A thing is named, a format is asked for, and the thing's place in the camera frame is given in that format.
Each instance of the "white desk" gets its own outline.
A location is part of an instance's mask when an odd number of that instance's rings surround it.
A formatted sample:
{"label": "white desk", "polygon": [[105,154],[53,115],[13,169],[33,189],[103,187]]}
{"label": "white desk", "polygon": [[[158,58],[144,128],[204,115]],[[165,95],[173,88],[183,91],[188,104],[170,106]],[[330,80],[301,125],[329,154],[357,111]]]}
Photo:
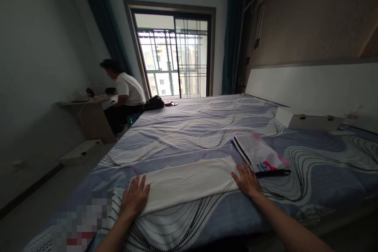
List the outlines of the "white desk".
{"label": "white desk", "polygon": [[59,102],[60,107],[69,107],[83,126],[85,135],[90,140],[101,139],[104,144],[117,140],[107,122],[104,110],[117,102],[117,95],[102,95],[90,98],[86,102]]}

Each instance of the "blue curtain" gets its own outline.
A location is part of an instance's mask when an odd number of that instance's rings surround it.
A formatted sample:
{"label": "blue curtain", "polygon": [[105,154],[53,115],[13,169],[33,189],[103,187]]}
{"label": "blue curtain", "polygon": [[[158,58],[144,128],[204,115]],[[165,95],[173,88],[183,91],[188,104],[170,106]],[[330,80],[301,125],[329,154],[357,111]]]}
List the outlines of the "blue curtain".
{"label": "blue curtain", "polygon": [[234,92],[243,8],[244,0],[228,0],[222,76],[223,95]]}
{"label": "blue curtain", "polygon": [[132,76],[130,62],[111,8],[110,0],[88,0],[88,3],[110,57],[120,62],[125,72]]}

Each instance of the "balcony door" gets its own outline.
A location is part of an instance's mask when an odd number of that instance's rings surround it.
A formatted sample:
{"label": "balcony door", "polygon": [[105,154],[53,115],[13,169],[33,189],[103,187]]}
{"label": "balcony door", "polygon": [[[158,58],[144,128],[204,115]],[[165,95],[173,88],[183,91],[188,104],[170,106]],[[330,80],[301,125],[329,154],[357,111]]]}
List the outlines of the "balcony door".
{"label": "balcony door", "polygon": [[210,16],[132,9],[152,96],[209,95]]}

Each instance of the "door frame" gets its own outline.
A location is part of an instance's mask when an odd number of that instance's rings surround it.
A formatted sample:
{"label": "door frame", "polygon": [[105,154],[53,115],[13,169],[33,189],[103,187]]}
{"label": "door frame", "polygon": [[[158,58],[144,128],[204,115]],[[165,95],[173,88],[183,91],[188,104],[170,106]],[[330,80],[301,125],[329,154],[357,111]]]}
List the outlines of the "door frame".
{"label": "door frame", "polygon": [[148,10],[150,13],[156,12],[175,12],[175,13],[185,13],[185,14],[205,14],[210,15],[211,27],[210,27],[210,52],[208,56],[209,60],[209,72],[208,72],[208,95],[213,95],[213,80],[214,80],[214,53],[215,53],[215,16],[217,9],[215,7],[204,7],[204,6],[192,6],[192,5],[182,5],[182,4],[169,4],[161,2],[150,2],[150,1],[138,1],[138,0],[123,0],[126,16],[129,23],[129,28],[133,40],[135,54],[137,56],[137,61],[139,65],[139,71],[141,73],[143,87],[145,89],[146,97],[151,98],[151,91],[148,83],[147,72],[145,65],[143,64],[143,54],[141,53],[141,48],[138,40],[138,33],[136,29],[135,19],[132,10]]}

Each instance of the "white folded cloth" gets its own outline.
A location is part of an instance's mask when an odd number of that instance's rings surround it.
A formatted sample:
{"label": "white folded cloth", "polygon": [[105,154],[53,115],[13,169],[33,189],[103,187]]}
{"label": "white folded cloth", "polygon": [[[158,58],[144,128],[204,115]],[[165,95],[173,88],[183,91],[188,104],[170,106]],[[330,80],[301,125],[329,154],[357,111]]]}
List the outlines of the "white folded cloth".
{"label": "white folded cloth", "polygon": [[232,171],[239,176],[236,163],[229,156],[147,173],[146,185],[150,184],[151,188],[141,216],[203,197],[238,190],[231,176]]}

